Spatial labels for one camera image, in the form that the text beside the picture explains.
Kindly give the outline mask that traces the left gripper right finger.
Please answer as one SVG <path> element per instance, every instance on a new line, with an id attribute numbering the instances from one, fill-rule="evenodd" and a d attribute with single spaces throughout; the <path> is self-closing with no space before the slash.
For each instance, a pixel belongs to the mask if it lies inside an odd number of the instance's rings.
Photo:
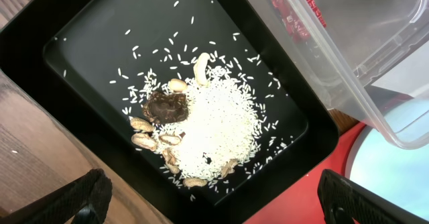
<path id="1" fill-rule="evenodd" d="M 329 169 L 322 171 L 317 193 L 324 221 L 329 224 L 428 224 Z"/>

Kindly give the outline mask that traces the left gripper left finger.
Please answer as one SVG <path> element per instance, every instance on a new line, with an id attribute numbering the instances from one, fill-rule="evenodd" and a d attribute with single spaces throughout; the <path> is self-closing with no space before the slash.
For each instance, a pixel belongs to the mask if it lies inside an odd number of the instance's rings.
<path id="1" fill-rule="evenodd" d="M 107 217 L 113 184 L 104 170 L 80 178 L 1 218 L 1 224 L 100 224 Z"/>

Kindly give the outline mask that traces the light blue plate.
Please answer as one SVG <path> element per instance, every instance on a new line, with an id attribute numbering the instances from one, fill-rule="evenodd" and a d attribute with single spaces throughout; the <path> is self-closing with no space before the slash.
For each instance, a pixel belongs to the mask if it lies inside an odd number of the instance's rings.
<path id="1" fill-rule="evenodd" d="M 349 153 L 345 176 L 402 209 L 428 220 L 428 146 L 404 150 L 366 126 Z"/>

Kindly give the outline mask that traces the food scraps rice and peanuts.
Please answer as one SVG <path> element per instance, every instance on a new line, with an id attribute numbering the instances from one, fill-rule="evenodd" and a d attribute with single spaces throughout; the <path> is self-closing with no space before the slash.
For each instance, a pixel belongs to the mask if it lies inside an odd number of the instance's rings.
<path id="1" fill-rule="evenodd" d="M 308 127 L 216 0 L 92 0 L 45 60 L 126 142 L 132 121 L 151 123 L 153 149 L 141 155 L 212 203 Z"/>

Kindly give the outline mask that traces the red snack wrapper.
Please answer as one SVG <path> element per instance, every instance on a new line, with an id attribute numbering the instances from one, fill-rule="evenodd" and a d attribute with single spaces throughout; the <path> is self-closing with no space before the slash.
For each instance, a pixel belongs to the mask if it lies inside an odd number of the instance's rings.
<path id="1" fill-rule="evenodd" d="M 286 0 L 270 0 L 274 9 L 279 13 L 280 19 L 285 26 L 286 31 L 292 36 L 295 42 L 306 41 L 310 38 L 310 33 L 298 18 L 292 6 Z M 321 11 L 316 5 L 315 0 L 306 0 L 314 14 L 323 27 L 326 22 L 322 17 Z"/>

